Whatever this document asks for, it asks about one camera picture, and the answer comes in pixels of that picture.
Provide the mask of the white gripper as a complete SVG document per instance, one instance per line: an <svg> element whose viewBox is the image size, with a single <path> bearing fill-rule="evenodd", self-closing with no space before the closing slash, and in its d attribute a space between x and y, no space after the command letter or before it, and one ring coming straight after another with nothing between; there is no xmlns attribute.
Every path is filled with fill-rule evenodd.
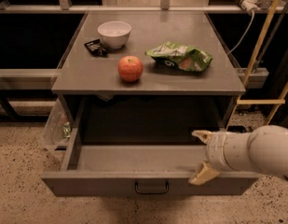
<svg viewBox="0 0 288 224"><path fill-rule="evenodd" d="M198 170L189 177L190 185L200 186L215 179L222 172L251 172L247 133L195 130L191 133L206 146L206 157Z"/></svg>

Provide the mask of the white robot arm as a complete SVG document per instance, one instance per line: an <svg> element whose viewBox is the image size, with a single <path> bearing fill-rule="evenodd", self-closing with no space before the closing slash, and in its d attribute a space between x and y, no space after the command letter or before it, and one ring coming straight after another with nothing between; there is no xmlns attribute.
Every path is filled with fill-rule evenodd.
<svg viewBox="0 0 288 224"><path fill-rule="evenodd" d="M254 172L288 181L288 129L268 125L251 133L195 130L206 160L188 179L200 186L226 172Z"/></svg>

